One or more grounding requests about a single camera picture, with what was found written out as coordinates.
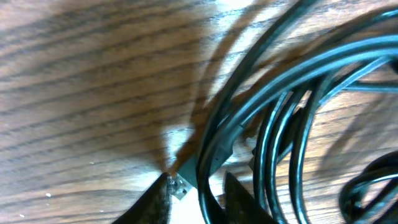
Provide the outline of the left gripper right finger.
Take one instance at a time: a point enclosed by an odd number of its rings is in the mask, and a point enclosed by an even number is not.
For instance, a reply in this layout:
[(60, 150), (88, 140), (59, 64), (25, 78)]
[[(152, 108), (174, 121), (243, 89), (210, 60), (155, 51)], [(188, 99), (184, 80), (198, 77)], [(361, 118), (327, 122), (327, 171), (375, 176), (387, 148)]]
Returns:
[(227, 223), (277, 224), (230, 172), (225, 175), (224, 192)]

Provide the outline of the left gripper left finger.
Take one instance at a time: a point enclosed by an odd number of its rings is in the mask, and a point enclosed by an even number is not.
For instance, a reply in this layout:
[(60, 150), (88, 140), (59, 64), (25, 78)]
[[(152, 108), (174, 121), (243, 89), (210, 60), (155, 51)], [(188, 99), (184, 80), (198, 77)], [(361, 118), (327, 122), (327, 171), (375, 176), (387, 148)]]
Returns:
[(168, 173), (161, 174), (113, 224), (168, 224), (172, 196), (170, 181)]

